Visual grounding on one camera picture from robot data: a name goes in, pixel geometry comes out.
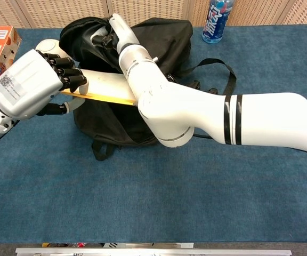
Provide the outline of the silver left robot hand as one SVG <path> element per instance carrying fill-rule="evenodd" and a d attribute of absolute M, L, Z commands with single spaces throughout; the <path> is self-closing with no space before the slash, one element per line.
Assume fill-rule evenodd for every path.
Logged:
<path fill-rule="evenodd" d="M 74 93 L 87 83 L 71 58 L 32 49 L 0 75 L 0 110 L 10 118 L 30 119 L 61 91 Z"/>

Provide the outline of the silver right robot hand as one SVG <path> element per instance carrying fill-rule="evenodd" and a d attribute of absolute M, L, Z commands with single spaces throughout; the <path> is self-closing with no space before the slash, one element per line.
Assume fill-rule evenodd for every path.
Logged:
<path fill-rule="evenodd" d="M 127 45 L 139 44 L 133 30 L 118 13 L 113 13 L 107 19 L 106 24 L 90 36 L 90 41 L 94 46 L 114 49 L 117 53 L 121 53 Z"/>

